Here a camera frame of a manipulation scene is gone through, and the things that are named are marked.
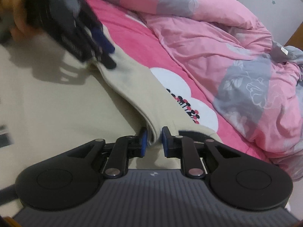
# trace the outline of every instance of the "pink comforter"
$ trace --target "pink comforter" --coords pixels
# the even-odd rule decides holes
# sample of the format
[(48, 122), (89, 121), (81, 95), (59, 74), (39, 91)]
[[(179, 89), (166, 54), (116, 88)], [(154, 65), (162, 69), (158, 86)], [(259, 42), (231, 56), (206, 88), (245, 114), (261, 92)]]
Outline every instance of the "pink comforter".
[(163, 49), (159, 40), (137, 16), (103, 0), (87, 0), (99, 20), (108, 28), (112, 39), (129, 56), (151, 69), (171, 94), (182, 96), (197, 110), (197, 125), (215, 130), (223, 143), (253, 157), (268, 161), (260, 148), (247, 142), (227, 121), (214, 110), (195, 82)]
[(302, 177), (301, 71), (296, 61), (272, 60), (272, 36), (254, 14), (236, 0), (109, 1), (140, 12), (214, 108), (293, 179)]

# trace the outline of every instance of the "bed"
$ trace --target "bed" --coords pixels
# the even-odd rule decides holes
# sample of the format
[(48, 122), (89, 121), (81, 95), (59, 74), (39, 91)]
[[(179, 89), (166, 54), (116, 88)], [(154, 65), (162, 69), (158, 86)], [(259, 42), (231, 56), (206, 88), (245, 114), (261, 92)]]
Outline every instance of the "bed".
[(193, 122), (302, 178), (301, 50), (275, 42), (236, 0), (87, 1)]
[[(242, 126), (231, 125), (228, 117), (219, 114), (211, 93), (197, 81), (198, 77), (165, 48), (164, 39), (156, 30), (147, 27), (149, 15), (142, 22), (142, 13), (140, 18), (138, 13), (104, 0), (87, 2), (108, 28), (113, 41), (151, 70), (194, 125), (206, 126), (214, 130), (224, 144), (270, 162), (268, 151), (255, 142), (248, 142), (241, 133)], [(221, 33), (243, 35), (243, 31), (219, 29)], [(267, 33), (263, 27), (262, 30), (259, 34)], [(233, 49), (237, 50), (236, 54), (246, 52), (237, 47)], [(1, 148), (1, 163), (5, 168), (0, 177), (7, 178), (1, 187), (10, 185), (18, 173), (31, 164), (99, 137), (114, 142), (120, 136), (136, 134), (144, 126), (140, 114), (104, 82), (98, 71), (86, 69), (49, 38), (40, 37), (27, 45), (13, 44), (0, 50), (0, 115), (13, 144)], [(241, 61), (233, 66), (243, 67)], [(223, 89), (229, 90), (230, 85), (225, 84)], [(162, 109), (165, 105), (159, 101), (155, 107)], [(175, 160), (163, 160), (163, 157), (161, 146), (154, 146), (145, 158), (131, 161), (130, 167), (179, 167)], [(18, 209), (19, 203), (12, 202), (1, 207), (0, 212), (13, 215)]]

